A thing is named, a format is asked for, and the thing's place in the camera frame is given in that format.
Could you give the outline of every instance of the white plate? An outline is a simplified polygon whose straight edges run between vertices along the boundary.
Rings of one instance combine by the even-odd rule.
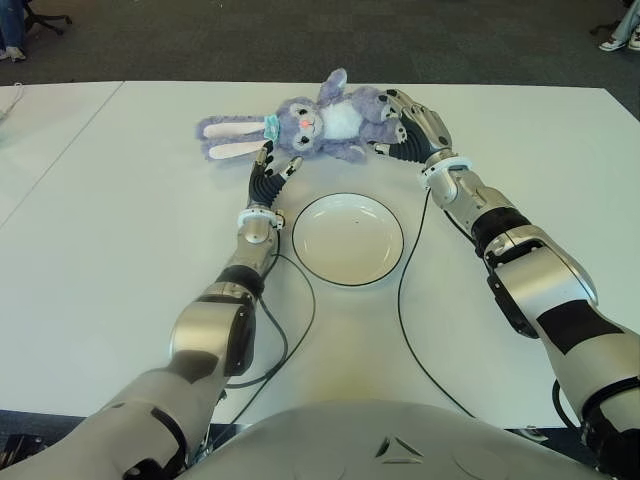
[[[315,200],[293,226],[293,247],[302,264],[339,285],[365,285],[384,277],[400,260],[403,246],[393,213],[354,193]]]

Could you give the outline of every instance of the plate rim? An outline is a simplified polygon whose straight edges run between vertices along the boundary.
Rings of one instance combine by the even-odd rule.
[[[382,276],[380,276],[380,277],[378,277],[378,278],[376,278],[374,280],[370,280],[370,281],[364,282],[364,283],[340,283],[340,282],[336,282],[336,281],[333,281],[333,280],[329,280],[328,278],[324,278],[321,275],[318,275],[316,272],[311,270],[309,268],[309,266],[306,263],[304,263],[304,260],[302,260],[302,258],[300,257],[300,254],[298,253],[298,249],[296,248],[296,242],[295,242],[295,239],[294,239],[294,236],[295,236],[295,233],[296,233],[296,226],[298,225],[298,220],[300,219],[302,214],[311,205],[313,205],[314,203],[322,200],[323,198],[333,197],[335,195],[357,195],[359,197],[364,197],[364,198],[368,198],[369,200],[373,200],[374,202],[376,202],[379,205],[381,205],[382,208],[384,208],[387,212],[389,212],[391,214],[391,216],[393,217],[393,219],[398,224],[398,228],[400,228],[400,239],[401,239],[400,254],[398,255],[398,259],[395,261],[393,266],[384,275],[382,275]],[[305,205],[305,207],[302,210],[300,210],[300,213],[298,213],[298,216],[296,217],[295,222],[293,222],[293,228],[291,229],[291,244],[293,245],[293,251],[295,252],[296,257],[298,258],[300,263],[302,263],[304,268],[306,268],[307,271],[310,272],[314,277],[319,278],[320,280],[324,280],[325,282],[329,282],[332,285],[338,285],[340,287],[363,287],[365,285],[371,285],[372,283],[379,282],[380,280],[382,280],[383,278],[388,276],[391,272],[393,272],[396,269],[396,267],[398,266],[398,263],[400,263],[400,259],[402,258],[402,254],[404,253],[404,230],[402,229],[402,224],[400,223],[400,220],[398,220],[398,217],[396,217],[396,214],[393,213],[393,211],[389,207],[387,207],[384,203],[382,203],[380,200],[378,200],[378,199],[376,199],[376,198],[374,198],[374,197],[372,197],[370,195],[364,195],[362,193],[356,193],[356,192],[334,192],[334,193],[328,193],[326,195],[322,195],[321,197],[318,197],[318,198],[310,201],[307,205]]]

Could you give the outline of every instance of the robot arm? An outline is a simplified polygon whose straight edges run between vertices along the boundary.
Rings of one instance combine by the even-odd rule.
[[[640,478],[640,337],[605,318],[580,264],[453,152],[437,113],[403,92],[387,93],[408,139],[374,149],[424,164],[421,185],[475,244],[507,320],[518,333],[544,344],[580,419],[582,442],[602,469]]]
[[[3,480],[169,479],[183,470],[229,377],[253,359],[254,307],[284,222],[271,205],[302,161],[273,175],[272,149],[266,144],[254,164],[236,251],[175,323],[169,365],[143,373],[61,442],[0,472]]]

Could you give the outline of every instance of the rabbit ear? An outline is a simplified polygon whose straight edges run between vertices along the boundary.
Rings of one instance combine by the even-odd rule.
[[[246,143],[225,143],[221,145],[207,145],[206,154],[212,160],[222,160],[225,158],[239,157],[247,153],[257,152],[264,145],[264,139],[256,142]]]
[[[196,136],[201,140],[222,138],[233,135],[261,132],[264,130],[264,116],[209,117],[198,123]]]
[[[265,142],[262,133],[249,133],[242,136],[210,138],[203,143],[202,149],[208,158],[222,160],[260,150]]]

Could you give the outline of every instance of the floor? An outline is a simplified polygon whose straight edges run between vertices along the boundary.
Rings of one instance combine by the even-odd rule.
[[[29,60],[0,85],[99,80],[352,82],[604,87],[640,118],[640,54],[597,49],[620,0],[35,0],[67,13],[35,27]]]

